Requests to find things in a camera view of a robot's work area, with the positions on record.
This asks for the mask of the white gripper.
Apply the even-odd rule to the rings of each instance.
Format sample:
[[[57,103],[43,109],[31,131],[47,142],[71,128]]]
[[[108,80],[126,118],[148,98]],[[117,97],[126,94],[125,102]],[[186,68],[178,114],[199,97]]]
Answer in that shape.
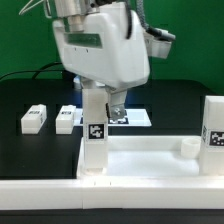
[[[54,36],[64,68],[82,77],[110,86],[108,116],[126,115],[127,89],[147,82],[148,55],[137,14],[123,3],[112,3],[87,15],[82,32],[67,32],[62,20],[53,22]]]

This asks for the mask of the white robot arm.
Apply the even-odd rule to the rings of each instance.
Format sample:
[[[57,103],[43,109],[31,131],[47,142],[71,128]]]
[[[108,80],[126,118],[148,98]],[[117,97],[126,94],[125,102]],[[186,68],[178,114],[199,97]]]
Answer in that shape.
[[[83,83],[104,84],[108,117],[122,118],[126,91],[150,74],[136,12],[120,0],[45,0],[44,6],[64,68]]]

